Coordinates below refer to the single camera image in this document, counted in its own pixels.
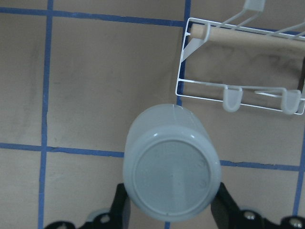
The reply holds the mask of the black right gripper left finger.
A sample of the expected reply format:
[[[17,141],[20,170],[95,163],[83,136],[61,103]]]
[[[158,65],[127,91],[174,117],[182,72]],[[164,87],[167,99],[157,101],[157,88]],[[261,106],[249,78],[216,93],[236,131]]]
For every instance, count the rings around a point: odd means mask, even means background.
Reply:
[[[113,229],[127,229],[131,215],[131,201],[123,183],[116,187],[115,196],[110,209]]]

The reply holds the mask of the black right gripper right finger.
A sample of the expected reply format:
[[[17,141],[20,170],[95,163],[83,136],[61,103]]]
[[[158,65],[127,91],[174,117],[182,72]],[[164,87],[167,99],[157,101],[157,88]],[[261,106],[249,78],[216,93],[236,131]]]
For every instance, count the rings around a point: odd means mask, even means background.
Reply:
[[[223,182],[220,183],[217,194],[211,203],[211,213],[219,229],[236,228],[240,208]]]

